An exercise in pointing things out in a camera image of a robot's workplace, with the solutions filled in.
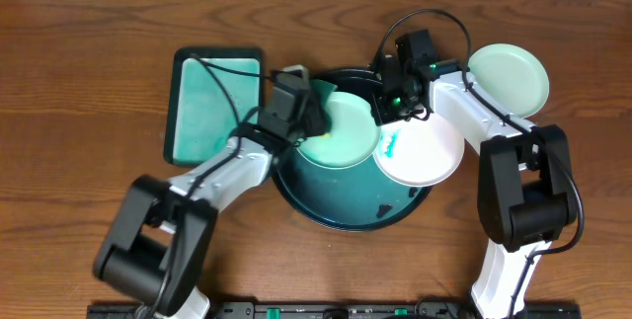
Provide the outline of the mint green plate with stain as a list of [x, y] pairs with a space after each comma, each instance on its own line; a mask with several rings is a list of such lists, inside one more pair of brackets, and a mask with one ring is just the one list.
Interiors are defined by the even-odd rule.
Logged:
[[307, 138], [298, 147], [299, 153], [311, 163], [331, 169], [349, 168], [368, 158], [380, 139], [371, 105], [357, 95], [333, 92], [325, 112], [330, 129]]

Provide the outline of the white plate with green stain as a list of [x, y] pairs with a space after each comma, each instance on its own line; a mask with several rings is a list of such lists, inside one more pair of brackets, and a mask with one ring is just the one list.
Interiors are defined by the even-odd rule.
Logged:
[[427, 120], [400, 120], [381, 127], [373, 152], [378, 168], [409, 187], [444, 181], [459, 166], [465, 149], [461, 133], [438, 115]]

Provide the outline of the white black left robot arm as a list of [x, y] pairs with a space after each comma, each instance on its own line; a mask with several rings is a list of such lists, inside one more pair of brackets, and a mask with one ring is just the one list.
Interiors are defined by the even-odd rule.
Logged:
[[94, 277], [141, 301], [146, 318], [204, 317], [209, 300], [197, 282], [218, 215], [259, 186], [289, 149], [327, 127], [317, 93], [275, 97], [248, 112], [224, 149], [188, 173], [138, 177], [98, 251]]

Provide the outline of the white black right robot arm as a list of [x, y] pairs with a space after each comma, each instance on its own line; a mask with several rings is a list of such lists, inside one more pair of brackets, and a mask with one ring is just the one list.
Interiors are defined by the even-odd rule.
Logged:
[[500, 101], [457, 60], [379, 53], [373, 97], [388, 124], [424, 111], [455, 127], [479, 156], [478, 216], [489, 237], [470, 297], [478, 318], [514, 318], [539, 260], [572, 249], [585, 225], [566, 134], [537, 126]]

